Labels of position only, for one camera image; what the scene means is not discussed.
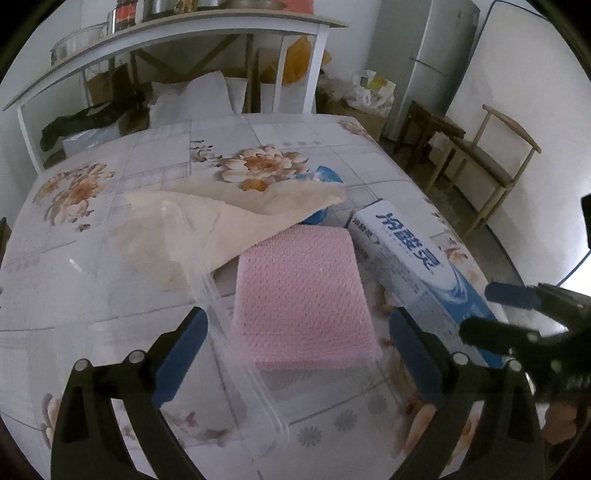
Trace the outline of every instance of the beige cloth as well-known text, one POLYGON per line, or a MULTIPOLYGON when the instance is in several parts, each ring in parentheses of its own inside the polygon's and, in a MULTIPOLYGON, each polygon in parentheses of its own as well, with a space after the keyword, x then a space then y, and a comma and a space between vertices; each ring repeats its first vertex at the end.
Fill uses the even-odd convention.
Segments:
MULTIPOLYGON (((184 287, 186 281, 180 264, 170 260, 171 252, 167 251, 163 201, 178 205, 188 220, 189 244, 202 259, 196 263, 204 270, 198 275, 205 275, 318 210, 342 202, 346 193, 341 184, 319 181, 286 180, 264 192, 244 192, 235 184, 187 179, 169 191, 135 191, 125 197, 132 214, 112 231, 112 240, 137 270, 172 289, 184 287)), ((169 237, 187 235, 182 225, 167 223, 166 228, 169 237)))

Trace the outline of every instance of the blue gripper pad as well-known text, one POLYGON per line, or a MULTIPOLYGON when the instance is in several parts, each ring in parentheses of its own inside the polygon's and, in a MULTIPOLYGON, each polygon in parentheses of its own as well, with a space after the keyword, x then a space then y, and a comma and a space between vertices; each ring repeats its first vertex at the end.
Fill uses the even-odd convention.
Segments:
POLYGON ((485 288, 484 295, 488 301, 518 309, 538 310, 542 305, 535 287, 492 282, 485 288))
POLYGON ((196 309, 196 314, 189 318, 189 325, 156 370, 156 390, 152 394, 152 403, 156 408, 174 398, 206 338, 207 314, 196 309))
POLYGON ((390 338, 421 395, 439 408, 445 400, 443 381, 449 352, 437 337, 423 332, 403 308, 392 312, 389 329, 390 338))

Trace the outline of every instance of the blue plastic wrapper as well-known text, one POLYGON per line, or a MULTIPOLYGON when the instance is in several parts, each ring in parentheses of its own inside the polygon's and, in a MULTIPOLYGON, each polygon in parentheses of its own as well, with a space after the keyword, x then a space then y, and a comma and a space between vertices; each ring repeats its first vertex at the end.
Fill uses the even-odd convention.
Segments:
MULTIPOLYGON (((295 176, 297 180, 315 180, 315 181, 331 181, 335 183, 343 183, 343 180, 330 168, 320 166, 316 171, 308 173, 300 173, 295 176)), ((318 210, 314 215, 309 216, 302 222, 304 225, 318 225, 326 218, 328 208, 318 210)))

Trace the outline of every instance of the chair backrest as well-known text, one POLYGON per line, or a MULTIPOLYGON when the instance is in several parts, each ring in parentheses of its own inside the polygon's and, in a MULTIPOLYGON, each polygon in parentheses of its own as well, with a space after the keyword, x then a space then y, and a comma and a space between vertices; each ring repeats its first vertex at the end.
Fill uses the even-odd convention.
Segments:
POLYGON ((525 131, 525 128, 523 128, 518 122, 513 120, 511 117, 506 116, 504 113, 501 113, 500 111, 494 109, 493 107, 491 107, 487 104, 482 105, 482 108, 484 110, 486 110, 486 117, 485 117, 484 121, 482 122, 482 124, 480 125, 480 128, 478 129, 478 132, 476 133, 476 136, 474 137, 474 140, 472 140, 473 145, 476 145, 480 141, 480 138, 481 138, 482 134, 484 133, 484 129, 486 128, 489 120, 491 119, 491 116, 494 115, 501 122, 503 122, 506 126, 508 126, 511 129, 511 131, 513 131, 515 134, 520 136, 523 140, 525 140, 531 146, 531 150, 527 154, 525 161, 521 164, 521 167, 519 167, 517 174, 513 178, 513 181, 515 184, 517 182, 517 180, 519 180, 519 178, 521 177, 521 175, 524 172, 525 168, 527 167, 528 163, 530 162, 531 157, 534 156, 534 153, 535 152, 542 153, 542 149, 534 141, 534 139, 531 138, 530 134, 525 131))

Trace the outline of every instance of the floral tablecloth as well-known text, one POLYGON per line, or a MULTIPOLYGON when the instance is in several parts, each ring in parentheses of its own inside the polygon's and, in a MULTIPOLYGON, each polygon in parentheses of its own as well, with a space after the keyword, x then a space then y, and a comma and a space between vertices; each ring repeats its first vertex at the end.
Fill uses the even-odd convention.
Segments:
MULTIPOLYGON (((337 172, 348 194, 331 207, 324 224, 343 226, 352 209, 387 199, 415 217, 483 293, 486 279, 457 235, 354 119, 237 115, 151 129, 84 151, 37 180, 0 270, 0 412, 42 476, 49 478, 47 402, 61 396, 74 362, 119 362, 175 329, 191 308, 185 293, 162 291, 107 241, 129 212, 125 192, 166 189, 186 177, 269 183, 318 166, 337 172), (264 147, 268 156, 245 152, 264 147)), ((229 304, 235 275, 235 261, 216 274, 229 304)), ((268 376, 291 437, 264 460, 254 459, 241 442, 246 433, 223 366, 209 341, 202 347, 181 400, 163 410, 207 478, 389 478, 400 463, 405 405, 389 374, 379 289, 362 278, 384 358, 362 372, 268 376)), ((506 321, 502 309, 491 309, 506 321)), ((138 468, 151 473, 121 408, 118 417, 138 468)))

